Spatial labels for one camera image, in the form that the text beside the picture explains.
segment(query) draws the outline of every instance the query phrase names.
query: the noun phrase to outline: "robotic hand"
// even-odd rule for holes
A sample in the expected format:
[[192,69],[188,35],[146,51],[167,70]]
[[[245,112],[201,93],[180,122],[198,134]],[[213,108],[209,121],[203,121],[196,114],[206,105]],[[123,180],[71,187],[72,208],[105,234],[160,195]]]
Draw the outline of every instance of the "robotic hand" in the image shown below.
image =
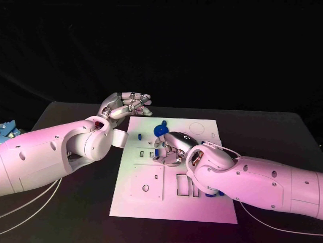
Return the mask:
[[[157,138],[156,147],[160,142],[167,156],[157,156],[153,161],[172,167],[185,162],[188,176],[206,194],[221,190],[234,200],[258,208],[323,220],[323,173],[241,156],[211,142],[199,145],[183,133],[166,133]],[[222,149],[237,157],[231,158]]]
[[38,188],[124,147],[129,134],[114,129],[127,115],[152,115],[150,95],[114,93],[98,114],[9,139],[0,145],[0,196]]

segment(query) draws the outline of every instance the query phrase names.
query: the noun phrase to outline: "black background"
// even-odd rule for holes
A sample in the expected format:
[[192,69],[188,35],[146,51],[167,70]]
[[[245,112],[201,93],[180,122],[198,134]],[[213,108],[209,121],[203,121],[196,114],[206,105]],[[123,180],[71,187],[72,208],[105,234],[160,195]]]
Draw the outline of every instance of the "black background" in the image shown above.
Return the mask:
[[133,91],[296,112],[323,149],[323,1],[82,3],[0,1],[0,123]]

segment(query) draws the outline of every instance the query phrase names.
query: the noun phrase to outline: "dark table surface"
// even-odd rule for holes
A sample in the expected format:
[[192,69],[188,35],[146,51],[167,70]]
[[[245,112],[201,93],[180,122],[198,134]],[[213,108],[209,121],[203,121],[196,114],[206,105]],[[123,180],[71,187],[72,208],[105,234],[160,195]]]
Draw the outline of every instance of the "dark table surface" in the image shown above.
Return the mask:
[[[39,130],[97,114],[98,104],[54,102],[33,127]],[[300,116],[284,112],[152,107],[154,117],[215,119],[224,146],[242,155],[323,172],[323,153]],[[118,126],[127,131],[129,120]],[[258,223],[235,201],[238,224],[110,217],[123,149],[64,178],[36,216],[0,235],[3,242],[323,242],[323,237],[280,232]],[[32,200],[48,186],[0,197],[0,214]],[[51,192],[0,219],[0,232],[39,209]],[[323,221],[247,206],[271,226],[323,234]]]

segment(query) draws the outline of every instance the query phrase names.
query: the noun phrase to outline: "robotic arm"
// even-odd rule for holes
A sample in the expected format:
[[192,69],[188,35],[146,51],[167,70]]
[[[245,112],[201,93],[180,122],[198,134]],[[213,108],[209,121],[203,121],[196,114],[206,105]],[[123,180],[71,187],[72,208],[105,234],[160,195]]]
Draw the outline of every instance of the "robotic arm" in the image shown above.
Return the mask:
[[[172,167],[185,162],[188,176],[206,194],[221,190],[234,200],[258,208],[323,220],[323,173],[241,156],[211,142],[199,145],[183,133],[162,135],[156,147],[160,142],[165,142],[167,156],[154,157],[153,161]],[[237,157],[231,158],[222,149]]]
[[35,189],[124,147],[129,134],[114,129],[127,115],[152,115],[150,95],[114,93],[98,114],[9,139],[0,145],[0,196]]

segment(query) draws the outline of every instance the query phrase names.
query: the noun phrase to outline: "white board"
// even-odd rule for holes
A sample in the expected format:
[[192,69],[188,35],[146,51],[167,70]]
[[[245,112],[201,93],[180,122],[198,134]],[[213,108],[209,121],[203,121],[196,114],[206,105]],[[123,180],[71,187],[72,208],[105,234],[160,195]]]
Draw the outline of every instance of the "white board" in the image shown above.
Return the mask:
[[222,145],[215,120],[131,117],[110,216],[237,224],[232,199],[219,194],[216,197],[205,196],[185,176],[185,164],[167,167],[152,160],[153,130],[163,120],[170,132],[189,134],[199,143],[211,141]]

